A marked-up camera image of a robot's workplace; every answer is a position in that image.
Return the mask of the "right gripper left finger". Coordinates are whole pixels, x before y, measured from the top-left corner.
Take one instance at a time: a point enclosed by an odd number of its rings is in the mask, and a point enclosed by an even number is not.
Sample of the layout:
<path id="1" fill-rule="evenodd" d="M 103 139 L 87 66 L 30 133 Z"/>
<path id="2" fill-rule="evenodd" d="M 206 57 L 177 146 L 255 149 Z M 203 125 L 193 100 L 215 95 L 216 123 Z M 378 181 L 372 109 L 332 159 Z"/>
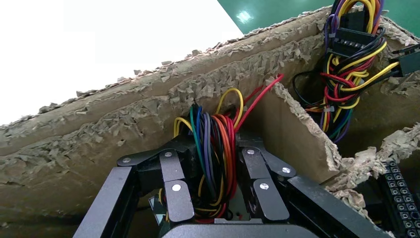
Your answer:
<path id="1" fill-rule="evenodd" d="M 194 151 L 192 137 L 179 135 L 158 149 L 118 159 L 73 236 L 127 237 L 139 199 L 158 188 L 165 191 L 171 222 L 191 220 L 194 208 L 181 163 L 189 163 Z"/>

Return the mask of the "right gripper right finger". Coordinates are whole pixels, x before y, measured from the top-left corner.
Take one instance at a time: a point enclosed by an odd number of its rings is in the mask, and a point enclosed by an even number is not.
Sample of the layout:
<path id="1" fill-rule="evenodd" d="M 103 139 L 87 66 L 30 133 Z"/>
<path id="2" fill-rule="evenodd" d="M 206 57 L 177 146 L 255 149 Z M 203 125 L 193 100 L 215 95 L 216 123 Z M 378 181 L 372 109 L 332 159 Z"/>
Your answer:
<path id="1" fill-rule="evenodd" d="M 280 238 L 386 238 L 387 232 L 268 152 L 247 132 L 235 137 L 237 181 L 247 210 Z"/>

